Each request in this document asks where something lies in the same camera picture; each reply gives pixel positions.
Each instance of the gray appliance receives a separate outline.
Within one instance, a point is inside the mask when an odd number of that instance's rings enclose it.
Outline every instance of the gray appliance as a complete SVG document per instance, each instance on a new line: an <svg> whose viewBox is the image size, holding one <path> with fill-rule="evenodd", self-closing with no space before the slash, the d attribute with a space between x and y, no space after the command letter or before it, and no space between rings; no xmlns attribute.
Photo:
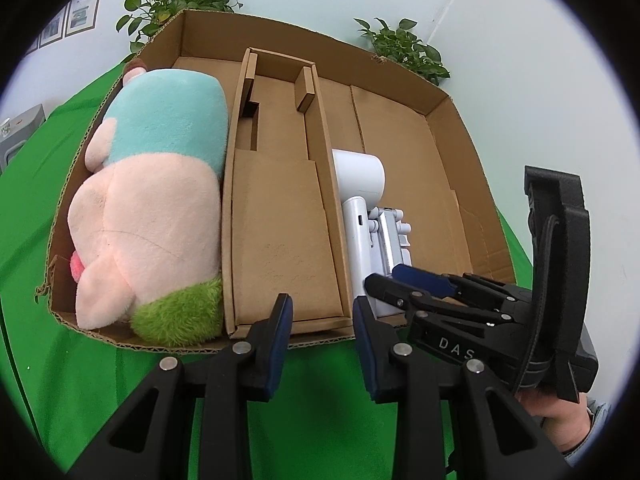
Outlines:
<svg viewBox="0 0 640 480"><path fill-rule="evenodd" d="M24 143L44 122L44 108L36 105L13 119L0 124L0 174Z"/></svg>

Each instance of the human wrist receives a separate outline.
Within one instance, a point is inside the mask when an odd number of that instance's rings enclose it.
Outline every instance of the human wrist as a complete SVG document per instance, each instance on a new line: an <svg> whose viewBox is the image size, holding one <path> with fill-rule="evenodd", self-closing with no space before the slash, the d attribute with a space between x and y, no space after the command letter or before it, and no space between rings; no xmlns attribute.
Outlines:
<svg viewBox="0 0 640 480"><path fill-rule="evenodd" d="M583 406L567 416L547 418L542 430L560 452L578 447L591 431L591 414Z"/></svg>

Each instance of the cardboard box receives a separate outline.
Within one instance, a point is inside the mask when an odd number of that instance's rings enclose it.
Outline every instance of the cardboard box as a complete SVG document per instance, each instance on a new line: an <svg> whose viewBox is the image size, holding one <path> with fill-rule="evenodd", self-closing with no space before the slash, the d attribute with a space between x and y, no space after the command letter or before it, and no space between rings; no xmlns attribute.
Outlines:
<svg viewBox="0 0 640 480"><path fill-rule="evenodd" d="M139 56L150 70L215 76L230 126L222 189L222 277L227 336L176 352L213 352L244 337L276 295L294 300L292 346L353 337L351 285L332 148L377 156L380 206L412 226L414 266L514 282L508 248L478 155L451 99L396 63L322 34L244 14L184 10ZM89 177L89 127L63 188L47 251L50 311L79 330L66 215ZM402 316L385 318L394 325ZM80 331L111 344L165 351L126 324Z"/></svg>

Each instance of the brown plush tip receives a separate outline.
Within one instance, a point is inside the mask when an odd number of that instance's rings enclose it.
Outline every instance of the brown plush tip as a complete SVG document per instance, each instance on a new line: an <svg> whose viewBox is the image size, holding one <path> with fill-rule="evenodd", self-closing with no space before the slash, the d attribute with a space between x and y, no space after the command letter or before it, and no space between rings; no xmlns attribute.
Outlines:
<svg viewBox="0 0 640 480"><path fill-rule="evenodd" d="M145 62L142 61L139 57L135 57L124 66L124 68L122 69L122 75L125 75L127 72L130 72L134 68L144 68L145 70L147 70Z"/></svg>

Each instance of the plush toy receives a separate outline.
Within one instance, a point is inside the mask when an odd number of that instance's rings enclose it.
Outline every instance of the plush toy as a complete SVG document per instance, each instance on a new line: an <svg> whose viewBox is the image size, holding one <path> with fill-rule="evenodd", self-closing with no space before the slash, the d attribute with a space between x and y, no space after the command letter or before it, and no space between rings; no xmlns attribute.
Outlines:
<svg viewBox="0 0 640 480"><path fill-rule="evenodd" d="M93 174L69 206L76 321L129 321L164 346L203 342L222 330L225 95L212 76L148 72L138 60L122 83L84 154Z"/></svg>

